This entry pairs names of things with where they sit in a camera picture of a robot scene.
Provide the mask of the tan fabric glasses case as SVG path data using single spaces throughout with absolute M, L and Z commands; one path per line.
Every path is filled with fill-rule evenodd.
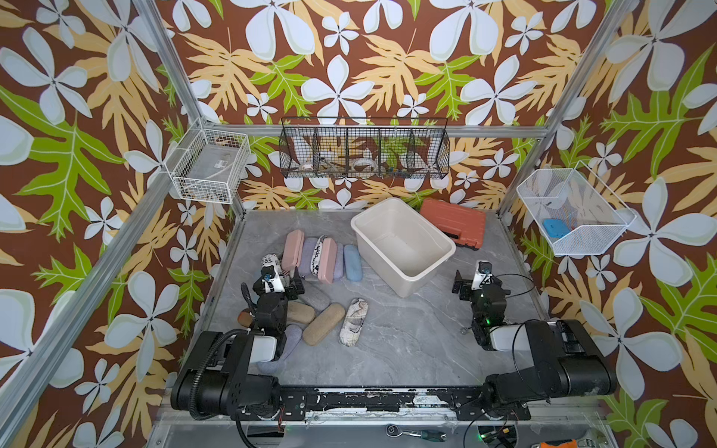
M 330 304 L 323 310 L 302 333 L 307 345 L 316 346 L 321 343 L 345 317 L 345 307 L 341 304 Z

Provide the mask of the cream plastic storage box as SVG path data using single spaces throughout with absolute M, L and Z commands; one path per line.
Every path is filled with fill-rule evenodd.
M 456 244 L 399 198 L 386 199 L 351 220 L 358 252 L 401 298 L 425 286 L 456 252 Z

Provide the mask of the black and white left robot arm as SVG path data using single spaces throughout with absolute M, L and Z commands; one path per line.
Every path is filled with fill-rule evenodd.
M 289 306 L 303 293 L 297 271 L 284 271 L 276 254 L 264 256 L 260 277 L 251 287 L 241 285 L 251 322 L 227 332 L 201 332 L 172 387 L 172 408 L 195 420 L 274 418 L 281 406 L 279 381 L 249 368 L 268 369 L 296 348 L 302 329 L 288 323 Z

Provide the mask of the world map print glasses case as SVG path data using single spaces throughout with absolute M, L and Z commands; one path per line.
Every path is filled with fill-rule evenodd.
M 358 343 L 368 310 L 369 304 L 365 299 L 355 298 L 352 300 L 339 332 L 339 340 L 342 345 L 353 347 Z

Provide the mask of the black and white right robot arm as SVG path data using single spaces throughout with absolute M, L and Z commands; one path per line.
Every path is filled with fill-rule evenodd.
M 515 298 L 492 272 L 492 264 L 479 261 L 471 278 L 456 272 L 452 292 L 468 302 L 472 311 L 471 332 L 485 351 L 503 352 L 517 362 L 527 352 L 530 367 L 513 366 L 509 373 L 491 374 L 476 400 L 490 416 L 516 412 L 531 401 L 567 397 L 611 395 L 618 386 L 610 367 L 584 325 L 574 319 L 529 319 L 520 324 L 505 322 L 509 300 Z

